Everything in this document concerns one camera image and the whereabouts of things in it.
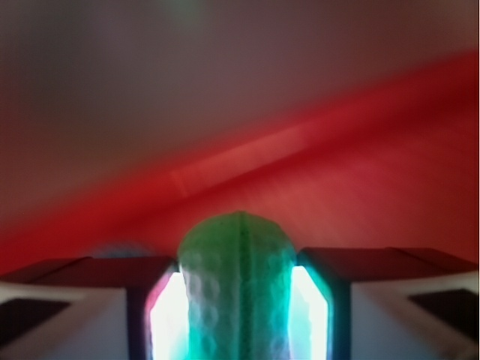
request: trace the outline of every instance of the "white light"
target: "white light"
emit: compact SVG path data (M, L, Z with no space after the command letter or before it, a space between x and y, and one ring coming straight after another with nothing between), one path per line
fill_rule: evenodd
M292 359L326 359L329 304L303 266L292 270L289 340Z
M188 298L183 275L175 272L150 311L152 358L188 357Z
M292 359L327 356L329 305L303 266L292 270L289 343ZM188 298L183 275L173 273L150 311L154 360L188 358Z

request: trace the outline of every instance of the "green nose cone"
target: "green nose cone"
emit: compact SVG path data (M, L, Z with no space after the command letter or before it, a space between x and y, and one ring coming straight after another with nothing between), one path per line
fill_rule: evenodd
M274 222L243 211L195 226L178 249L190 359L288 359L296 252Z

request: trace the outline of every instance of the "red fabric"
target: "red fabric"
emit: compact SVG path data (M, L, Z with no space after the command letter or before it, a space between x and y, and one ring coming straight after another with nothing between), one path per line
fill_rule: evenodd
M479 54L226 136L0 230L0 273L122 240L170 256L244 209L304 246L437 248L478 262Z

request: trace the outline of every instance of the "red wall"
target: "red wall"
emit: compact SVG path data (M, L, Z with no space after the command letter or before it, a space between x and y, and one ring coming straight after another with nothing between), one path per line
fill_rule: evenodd
M478 57L86 189L1 230L0 272L124 240L175 256L194 224L237 209L277 221L297 248L432 247L478 262Z

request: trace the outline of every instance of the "dark vent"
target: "dark vent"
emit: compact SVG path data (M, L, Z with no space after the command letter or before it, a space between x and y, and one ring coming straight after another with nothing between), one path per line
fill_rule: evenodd
M39 326L70 305L65 301L15 298L0 304L0 347Z
M429 292L409 297L459 332L479 342L479 295L466 289Z

